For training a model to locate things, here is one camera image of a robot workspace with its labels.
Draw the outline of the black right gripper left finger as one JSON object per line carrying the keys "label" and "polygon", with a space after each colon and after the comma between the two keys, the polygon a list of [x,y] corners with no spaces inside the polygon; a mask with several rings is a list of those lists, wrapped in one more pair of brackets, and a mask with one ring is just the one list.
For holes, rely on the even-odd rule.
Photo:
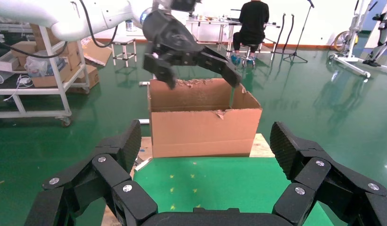
{"label": "black right gripper left finger", "polygon": [[140,146],[138,120],[123,134],[102,139],[86,159],[45,180],[25,225],[74,226],[92,202],[104,199],[123,226],[141,226],[158,206],[131,177]]}

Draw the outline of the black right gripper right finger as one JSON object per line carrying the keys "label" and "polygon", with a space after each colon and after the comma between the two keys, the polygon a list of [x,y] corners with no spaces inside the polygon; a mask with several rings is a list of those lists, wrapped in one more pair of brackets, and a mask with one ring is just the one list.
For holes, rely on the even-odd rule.
{"label": "black right gripper right finger", "polygon": [[317,142],[295,136],[280,121],[272,125],[270,148],[290,181],[274,215],[301,226],[321,202],[349,226],[387,226],[382,184],[336,162]]}

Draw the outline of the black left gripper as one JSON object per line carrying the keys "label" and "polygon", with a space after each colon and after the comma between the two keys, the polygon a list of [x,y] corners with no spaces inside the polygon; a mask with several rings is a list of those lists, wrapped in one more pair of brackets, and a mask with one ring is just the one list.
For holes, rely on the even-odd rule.
{"label": "black left gripper", "polygon": [[239,86],[241,75],[236,66],[217,51],[209,47],[202,49],[185,25],[164,10],[155,10],[146,16],[143,34],[152,43],[151,50],[144,55],[143,69],[166,83],[169,89],[176,87],[171,65],[198,65],[221,75],[231,87]]}

